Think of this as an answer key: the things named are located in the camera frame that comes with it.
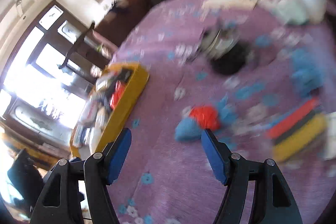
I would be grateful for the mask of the blue cloth with red bag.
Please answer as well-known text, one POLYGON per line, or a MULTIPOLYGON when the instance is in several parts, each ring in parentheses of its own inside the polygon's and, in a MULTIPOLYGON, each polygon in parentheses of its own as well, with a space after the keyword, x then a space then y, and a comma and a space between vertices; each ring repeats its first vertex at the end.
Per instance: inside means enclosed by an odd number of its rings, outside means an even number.
POLYGON ((212 105, 190 108, 176 126, 174 139, 178 142, 196 141, 204 130, 217 132, 231 126, 237 119, 235 108, 228 103, 228 96, 224 96, 212 105))

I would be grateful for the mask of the red plastic bag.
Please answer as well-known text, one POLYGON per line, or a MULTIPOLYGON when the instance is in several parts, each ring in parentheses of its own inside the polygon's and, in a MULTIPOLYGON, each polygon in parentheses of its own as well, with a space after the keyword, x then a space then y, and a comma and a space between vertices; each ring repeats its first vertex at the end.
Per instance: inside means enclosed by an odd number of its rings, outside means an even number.
POLYGON ((109 106, 112 110, 115 110, 115 108, 117 107, 121 97, 123 96, 125 89, 126 89, 126 83, 118 80, 116 82, 115 90, 110 98, 109 106))

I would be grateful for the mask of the black snack packet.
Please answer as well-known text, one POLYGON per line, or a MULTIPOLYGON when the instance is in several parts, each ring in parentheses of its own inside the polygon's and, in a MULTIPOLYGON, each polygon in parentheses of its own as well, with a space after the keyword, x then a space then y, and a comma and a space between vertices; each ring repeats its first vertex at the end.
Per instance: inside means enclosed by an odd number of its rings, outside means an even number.
POLYGON ((110 98, 115 90, 116 82, 120 80, 126 83, 127 85, 132 74, 133 74, 133 71, 127 68, 122 68, 120 71, 113 73, 113 76, 109 79, 108 88, 105 91, 105 97, 106 97, 106 100, 108 101, 108 105, 110 103, 110 98))

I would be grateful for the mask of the pink rose tissue pack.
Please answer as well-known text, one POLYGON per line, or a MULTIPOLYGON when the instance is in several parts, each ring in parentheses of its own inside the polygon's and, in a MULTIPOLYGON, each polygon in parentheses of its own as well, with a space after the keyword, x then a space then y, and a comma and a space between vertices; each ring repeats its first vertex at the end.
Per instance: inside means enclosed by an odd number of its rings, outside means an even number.
POLYGON ((96 151, 96 148, 99 144, 102 133, 103 133, 102 127, 92 128, 90 138, 89 138, 89 150, 91 154, 93 154, 96 151))

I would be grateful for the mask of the lemon print tissue pack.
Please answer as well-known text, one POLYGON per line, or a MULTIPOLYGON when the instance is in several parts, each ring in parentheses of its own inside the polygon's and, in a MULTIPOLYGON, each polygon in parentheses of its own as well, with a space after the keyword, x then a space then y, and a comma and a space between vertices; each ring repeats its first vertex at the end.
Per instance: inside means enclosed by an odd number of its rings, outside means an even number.
POLYGON ((327 115, 327 132, 325 139, 324 160, 335 159, 336 155, 336 113, 327 115))

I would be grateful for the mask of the bagged colourful sponge cloths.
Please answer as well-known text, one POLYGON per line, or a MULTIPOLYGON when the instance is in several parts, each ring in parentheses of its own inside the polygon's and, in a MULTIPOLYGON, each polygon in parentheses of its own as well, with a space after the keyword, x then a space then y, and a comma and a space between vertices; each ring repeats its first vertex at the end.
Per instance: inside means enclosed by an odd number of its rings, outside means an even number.
POLYGON ((266 132, 272 141, 273 158, 285 162, 325 132, 327 121, 315 97, 286 113, 266 132))

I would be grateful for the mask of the yellow cardboard box tray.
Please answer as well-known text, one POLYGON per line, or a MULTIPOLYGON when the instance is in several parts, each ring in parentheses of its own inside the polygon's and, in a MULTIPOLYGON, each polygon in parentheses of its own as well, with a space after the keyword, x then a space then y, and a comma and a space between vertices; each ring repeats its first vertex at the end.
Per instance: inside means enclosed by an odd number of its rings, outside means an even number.
POLYGON ((96 80, 80 118, 72 131, 70 138, 71 155, 82 159, 91 155, 89 138, 94 127, 102 127, 103 129, 95 152, 101 152, 107 143, 116 140, 148 80, 149 73, 140 63, 113 63, 107 66, 96 80), (120 71, 122 68, 131 69, 133 74, 117 107, 115 110, 111 110, 105 97, 105 91, 113 73, 120 71))

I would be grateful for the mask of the light blue knitted cloth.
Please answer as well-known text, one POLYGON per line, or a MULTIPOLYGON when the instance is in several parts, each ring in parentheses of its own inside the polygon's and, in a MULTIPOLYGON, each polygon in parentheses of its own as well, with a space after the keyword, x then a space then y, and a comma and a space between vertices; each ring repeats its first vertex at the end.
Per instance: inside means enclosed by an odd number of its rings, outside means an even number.
POLYGON ((308 51, 303 48, 295 49, 290 59, 293 68, 291 80, 300 96, 308 97, 312 91, 323 86, 321 71, 308 51))

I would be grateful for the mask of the purple floral tablecloth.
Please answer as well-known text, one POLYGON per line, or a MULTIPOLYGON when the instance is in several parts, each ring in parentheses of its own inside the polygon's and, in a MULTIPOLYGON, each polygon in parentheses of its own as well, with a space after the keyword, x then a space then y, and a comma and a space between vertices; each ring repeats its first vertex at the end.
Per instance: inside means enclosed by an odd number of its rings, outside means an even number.
POLYGON ((167 0, 156 6, 114 54, 150 74, 126 126, 132 144, 109 193, 121 223, 212 223, 225 187, 217 180, 199 139, 187 140, 183 121, 199 107, 215 112, 215 135, 242 159, 264 161, 284 153, 273 137, 285 118, 310 106, 295 133, 298 146, 318 136, 281 169, 303 223, 314 223, 335 192, 335 160, 325 123, 335 112, 335 36, 328 20, 286 26, 269 11, 203 7, 205 0, 167 0), (205 56, 188 58, 203 32, 232 27, 247 45, 247 62, 234 75, 217 74, 205 56))

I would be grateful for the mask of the black cylindrical electric motor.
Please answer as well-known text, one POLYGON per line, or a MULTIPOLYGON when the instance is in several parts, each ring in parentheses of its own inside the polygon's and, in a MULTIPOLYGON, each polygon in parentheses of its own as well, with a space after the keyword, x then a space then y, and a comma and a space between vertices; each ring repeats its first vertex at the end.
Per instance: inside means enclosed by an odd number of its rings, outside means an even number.
POLYGON ((214 72, 230 76, 246 65, 251 48, 240 39, 237 28, 215 27, 203 31, 198 52, 205 55, 214 72))

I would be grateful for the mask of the white green cuffed glove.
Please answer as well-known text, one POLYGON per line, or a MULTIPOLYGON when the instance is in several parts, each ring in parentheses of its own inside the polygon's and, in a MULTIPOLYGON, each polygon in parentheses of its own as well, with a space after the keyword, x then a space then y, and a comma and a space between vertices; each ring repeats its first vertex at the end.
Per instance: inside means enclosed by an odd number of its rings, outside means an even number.
POLYGON ((269 11, 284 25, 304 25, 309 15, 300 0, 258 0, 257 3, 269 11))

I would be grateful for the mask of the brown wooden chair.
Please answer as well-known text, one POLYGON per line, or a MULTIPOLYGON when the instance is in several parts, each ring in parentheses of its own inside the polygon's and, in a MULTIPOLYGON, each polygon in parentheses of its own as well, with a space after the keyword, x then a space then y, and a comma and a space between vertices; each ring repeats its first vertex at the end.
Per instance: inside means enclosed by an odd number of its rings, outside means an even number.
POLYGON ((117 0, 92 36, 100 44, 115 51, 151 9, 150 0, 117 0))

